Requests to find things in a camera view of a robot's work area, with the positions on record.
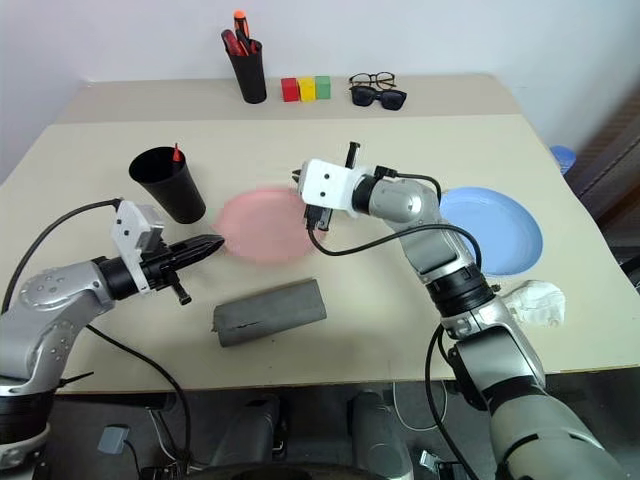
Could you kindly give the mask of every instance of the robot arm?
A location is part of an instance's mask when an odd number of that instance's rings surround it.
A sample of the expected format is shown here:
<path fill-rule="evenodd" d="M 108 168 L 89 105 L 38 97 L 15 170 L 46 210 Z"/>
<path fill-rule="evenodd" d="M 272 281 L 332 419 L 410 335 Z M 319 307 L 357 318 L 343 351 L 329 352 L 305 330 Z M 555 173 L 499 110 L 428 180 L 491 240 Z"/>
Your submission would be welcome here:
<path fill-rule="evenodd" d="M 122 201 L 112 229 L 120 257 L 54 268 L 28 280 L 0 317 L 0 470 L 22 464 L 45 442 L 53 395 L 83 327 L 135 293 L 173 287 L 191 298 L 176 271 L 224 243 L 200 235 L 167 246 L 150 206 Z"/>
<path fill-rule="evenodd" d="M 352 143 L 347 161 L 351 167 L 353 150 Z M 385 177 L 397 172 L 388 168 L 343 168 L 314 159 L 294 174 L 308 205 L 310 229 L 328 230 L 333 209 L 380 218 L 395 232 L 446 224 L 431 189 L 408 179 L 390 181 Z M 497 478 L 626 478 L 578 417 L 545 393 L 538 356 L 460 235 L 426 230 L 400 242 L 441 313 L 442 326 L 457 341 L 448 361 L 465 398 L 491 414 Z"/>

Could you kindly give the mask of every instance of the white tissue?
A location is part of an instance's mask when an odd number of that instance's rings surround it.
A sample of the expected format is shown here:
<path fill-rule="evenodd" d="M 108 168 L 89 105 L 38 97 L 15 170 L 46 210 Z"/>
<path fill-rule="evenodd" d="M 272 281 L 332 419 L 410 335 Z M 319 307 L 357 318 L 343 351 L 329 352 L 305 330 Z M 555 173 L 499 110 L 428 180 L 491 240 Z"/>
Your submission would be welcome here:
<path fill-rule="evenodd" d="M 519 323 L 548 327 L 564 323 L 564 293 L 553 283 L 530 280 L 503 300 Z"/>

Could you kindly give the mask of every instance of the black pen holder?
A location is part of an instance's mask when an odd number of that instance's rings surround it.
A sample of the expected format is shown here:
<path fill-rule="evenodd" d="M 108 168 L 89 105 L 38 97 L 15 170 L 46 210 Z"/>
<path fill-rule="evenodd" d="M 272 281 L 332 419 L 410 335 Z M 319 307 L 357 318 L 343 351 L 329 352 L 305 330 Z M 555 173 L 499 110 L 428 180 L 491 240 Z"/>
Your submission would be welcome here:
<path fill-rule="evenodd" d="M 236 80 L 242 92 L 242 98 L 247 103 L 264 102 L 267 98 L 267 87 L 264 83 L 264 70 L 262 69 L 262 44 L 253 40 L 257 47 L 257 53 L 248 56 L 229 55 L 233 70 L 236 72 Z"/>
<path fill-rule="evenodd" d="M 142 185 L 171 218 L 178 223 L 194 223 L 206 207 L 191 178 L 187 159 L 173 161 L 174 147 L 156 147 L 138 155 L 129 165 L 129 176 Z"/>

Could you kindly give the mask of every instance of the white wall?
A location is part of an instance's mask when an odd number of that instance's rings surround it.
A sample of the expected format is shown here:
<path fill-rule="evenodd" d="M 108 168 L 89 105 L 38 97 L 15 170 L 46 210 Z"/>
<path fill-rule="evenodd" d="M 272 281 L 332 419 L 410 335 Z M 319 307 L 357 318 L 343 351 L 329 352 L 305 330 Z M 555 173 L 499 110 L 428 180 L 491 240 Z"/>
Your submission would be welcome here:
<path fill-rule="evenodd" d="M 640 80 L 638 0 L 0 1 L 0 181 L 83 81 L 232 76 L 239 6 L 267 75 L 490 72 L 548 144 L 582 146 Z"/>

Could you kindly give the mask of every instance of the red block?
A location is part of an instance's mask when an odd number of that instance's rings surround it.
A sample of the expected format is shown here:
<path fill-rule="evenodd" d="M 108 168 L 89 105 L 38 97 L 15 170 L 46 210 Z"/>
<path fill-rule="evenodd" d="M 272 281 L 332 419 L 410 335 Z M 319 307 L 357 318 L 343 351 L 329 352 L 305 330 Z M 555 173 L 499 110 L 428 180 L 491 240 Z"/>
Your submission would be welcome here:
<path fill-rule="evenodd" d="M 282 99 L 285 102 L 297 102 L 300 100 L 298 82 L 295 78 L 282 78 L 280 83 L 282 84 Z"/>

